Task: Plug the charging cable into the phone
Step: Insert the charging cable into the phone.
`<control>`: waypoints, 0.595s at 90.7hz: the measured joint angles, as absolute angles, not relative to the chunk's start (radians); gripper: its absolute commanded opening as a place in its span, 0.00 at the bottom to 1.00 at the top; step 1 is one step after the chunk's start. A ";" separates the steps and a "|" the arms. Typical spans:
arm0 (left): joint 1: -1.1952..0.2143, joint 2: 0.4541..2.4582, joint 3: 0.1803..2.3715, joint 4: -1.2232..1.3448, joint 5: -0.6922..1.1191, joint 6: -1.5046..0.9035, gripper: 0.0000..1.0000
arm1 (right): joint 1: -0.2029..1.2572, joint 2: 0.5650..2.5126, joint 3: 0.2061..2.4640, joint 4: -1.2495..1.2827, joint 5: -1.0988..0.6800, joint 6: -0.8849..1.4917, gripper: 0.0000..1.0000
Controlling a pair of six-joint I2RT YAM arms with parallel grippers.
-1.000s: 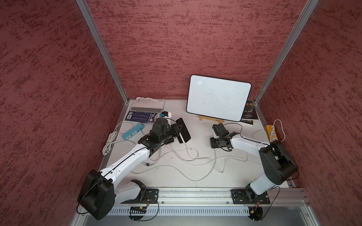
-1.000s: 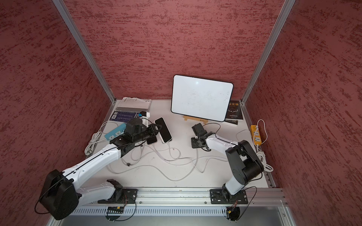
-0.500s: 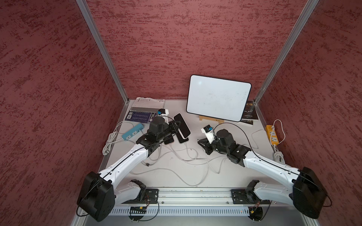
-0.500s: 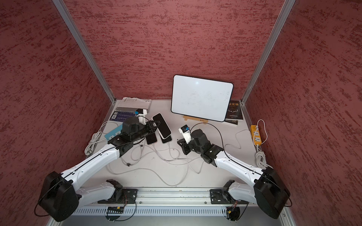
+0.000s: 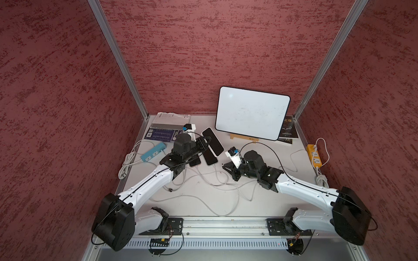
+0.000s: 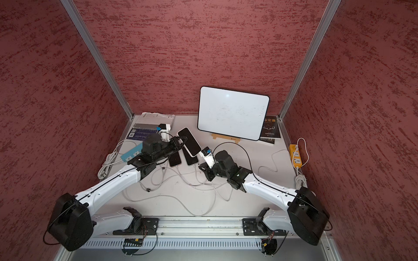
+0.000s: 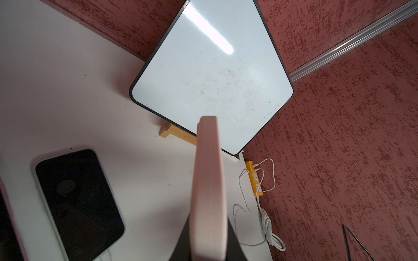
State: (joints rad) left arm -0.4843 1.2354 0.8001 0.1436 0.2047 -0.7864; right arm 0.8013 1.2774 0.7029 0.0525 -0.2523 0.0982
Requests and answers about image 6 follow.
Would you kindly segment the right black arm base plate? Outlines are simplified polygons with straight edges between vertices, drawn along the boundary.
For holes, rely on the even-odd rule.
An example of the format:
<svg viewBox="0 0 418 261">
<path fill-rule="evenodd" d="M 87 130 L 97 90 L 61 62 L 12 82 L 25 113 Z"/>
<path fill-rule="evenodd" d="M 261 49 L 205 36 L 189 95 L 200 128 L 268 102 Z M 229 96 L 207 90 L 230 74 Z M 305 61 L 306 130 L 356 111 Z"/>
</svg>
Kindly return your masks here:
<svg viewBox="0 0 418 261">
<path fill-rule="evenodd" d="M 242 219 L 243 234 L 245 236 L 285 236 L 284 230 L 271 230 L 263 223 L 263 217 L 270 208 L 264 208 L 257 217 Z"/>
</svg>

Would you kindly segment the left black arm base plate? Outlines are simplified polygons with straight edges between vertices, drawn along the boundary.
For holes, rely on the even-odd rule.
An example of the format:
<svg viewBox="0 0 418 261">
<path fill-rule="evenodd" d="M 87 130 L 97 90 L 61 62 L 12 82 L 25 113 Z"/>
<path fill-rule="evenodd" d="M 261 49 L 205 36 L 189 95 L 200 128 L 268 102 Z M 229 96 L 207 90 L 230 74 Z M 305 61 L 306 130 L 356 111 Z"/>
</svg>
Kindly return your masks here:
<svg viewBox="0 0 418 261">
<path fill-rule="evenodd" d="M 132 222 L 126 229 L 113 231 L 115 236 L 155 236 L 158 229 L 159 218 L 144 217 L 136 209 L 132 207 L 124 207 L 125 212 L 133 217 Z"/>
</svg>

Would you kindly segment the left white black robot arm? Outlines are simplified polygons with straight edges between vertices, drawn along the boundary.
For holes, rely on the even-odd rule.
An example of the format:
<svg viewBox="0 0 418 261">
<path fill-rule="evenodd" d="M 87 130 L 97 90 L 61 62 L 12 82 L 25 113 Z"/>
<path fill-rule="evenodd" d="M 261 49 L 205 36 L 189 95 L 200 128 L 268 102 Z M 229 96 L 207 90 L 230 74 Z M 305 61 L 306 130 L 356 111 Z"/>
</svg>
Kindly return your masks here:
<svg viewBox="0 0 418 261">
<path fill-rule="evenodd" d="M 112 177 L 85 190 L 59 197 L 54 206 L 46 232 L 68 251 L 82 247 L 91 237 L 112 232 L 116 235 L 138 235 L 145 232 L 141 214 L 125 207 L 111 214 L 96 212 L 109 200 L 129 186 L 143 180 L 172 154 L 181 150 L 186 137 L 172 136 L 164 141 L 152 134 L 142 142 L 142 151 L 127 162 Z"/>
</svg>

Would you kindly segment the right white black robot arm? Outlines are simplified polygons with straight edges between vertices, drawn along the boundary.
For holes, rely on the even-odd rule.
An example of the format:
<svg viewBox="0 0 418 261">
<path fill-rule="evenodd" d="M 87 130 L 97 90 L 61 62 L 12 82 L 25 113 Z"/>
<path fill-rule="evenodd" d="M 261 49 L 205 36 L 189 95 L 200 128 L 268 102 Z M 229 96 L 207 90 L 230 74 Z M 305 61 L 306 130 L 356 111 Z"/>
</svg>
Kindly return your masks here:
<svg viewBox="0 0 418 261">
<path fill-rule="evenodd" d="M 293 232 L 310 245 L 319 244 L 330 215 L 310 189 L 286 188 L 260 178 L 252 170 L 238 166 L 225 150 L 213 155 L 206 147 L 199 155 L 205 161 L 199 169 L 208 181 L 225 178 L 233 189 L 259 196 L 283 210 L 262 211 L 261 227 Z"/>
</svg>

